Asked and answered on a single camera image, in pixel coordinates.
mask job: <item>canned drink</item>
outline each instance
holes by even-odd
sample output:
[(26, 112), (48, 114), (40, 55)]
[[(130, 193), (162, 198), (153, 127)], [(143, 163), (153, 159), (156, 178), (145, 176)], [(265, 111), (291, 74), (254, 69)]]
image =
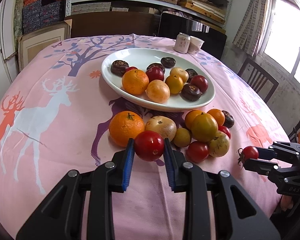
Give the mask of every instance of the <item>canned drink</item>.
[(184, 33), (179, 33), (176, 39), (176, 44), (174, 45), (174, 50), (179, 53), (186, 54), (190, 45), (191, 37)]

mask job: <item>window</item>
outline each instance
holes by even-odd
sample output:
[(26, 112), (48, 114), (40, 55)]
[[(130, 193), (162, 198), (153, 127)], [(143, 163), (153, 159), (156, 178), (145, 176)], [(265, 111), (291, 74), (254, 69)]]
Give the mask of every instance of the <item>window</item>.
[(300, 10), (285, 0), (273, 0), (269, 28), (264, 53), (291, 73), (300, 50)]
[(283, 74), (300, 88), (300, 9), (293, 0), (272, 0), (260, 52), (275, 60)]

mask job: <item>orange flower print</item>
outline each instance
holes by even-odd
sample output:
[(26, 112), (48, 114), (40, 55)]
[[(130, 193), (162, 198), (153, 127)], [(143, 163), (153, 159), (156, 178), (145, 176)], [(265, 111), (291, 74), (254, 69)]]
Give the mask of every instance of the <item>orange flower print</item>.
[(100, 70), (96, 70), (96, 71), (92, 71), (90, 74), (89, 74), (89, 77), (91, 78), (97, 78), (101, 76), (101, 71)]

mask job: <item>window curtain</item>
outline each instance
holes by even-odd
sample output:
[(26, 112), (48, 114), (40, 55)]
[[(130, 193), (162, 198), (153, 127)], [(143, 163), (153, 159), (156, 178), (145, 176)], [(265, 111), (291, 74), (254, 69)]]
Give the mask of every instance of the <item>window curtain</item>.
[(255, 56), (265, 20), (267, 0), (250, 0), (233, 44)]

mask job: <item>butterfly print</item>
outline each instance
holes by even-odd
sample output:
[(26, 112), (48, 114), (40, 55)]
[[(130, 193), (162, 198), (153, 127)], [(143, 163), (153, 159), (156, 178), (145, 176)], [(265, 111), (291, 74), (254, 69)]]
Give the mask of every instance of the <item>butterfly print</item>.
[(62, 46), (62, 41), (60, 41), (57, 45), (52, 45), (51, 47), (56, 48), (57, 46)]

